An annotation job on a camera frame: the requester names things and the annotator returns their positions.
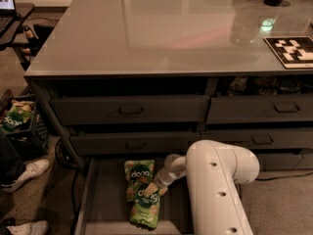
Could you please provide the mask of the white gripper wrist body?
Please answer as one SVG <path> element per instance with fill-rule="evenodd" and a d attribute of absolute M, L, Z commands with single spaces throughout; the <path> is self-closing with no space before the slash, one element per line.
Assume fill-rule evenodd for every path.
<path fill-rule="evenodd" d="M 176 179 L 177 177 L 173 172 L 170 172 L 167 169 L 162 168 L 156 173 L 154 182 L 158 188 L 162 189 L 168 187 Z"/>

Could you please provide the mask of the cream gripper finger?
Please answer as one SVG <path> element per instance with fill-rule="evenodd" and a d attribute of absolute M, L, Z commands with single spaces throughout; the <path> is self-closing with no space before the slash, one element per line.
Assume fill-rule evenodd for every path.
<path fill-rule="evenodd" d="M 149 198 L 153 193 L 158 190 L 157 185 L 154 182 L 151 182 L 148 187 L 144 190 L 143 196 Z"/>

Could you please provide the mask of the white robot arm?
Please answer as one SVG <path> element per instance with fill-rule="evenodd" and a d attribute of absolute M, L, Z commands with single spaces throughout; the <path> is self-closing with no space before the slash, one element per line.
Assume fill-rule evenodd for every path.
<path fill-rule="evenodd" d="M 201 140 L 184 156 L 168 155 L 143 195 L 150 197 L 185 177 L 195 235 L 253 235 L 236 186 L 254 181 L 259 170 L 251 150 Z"/>

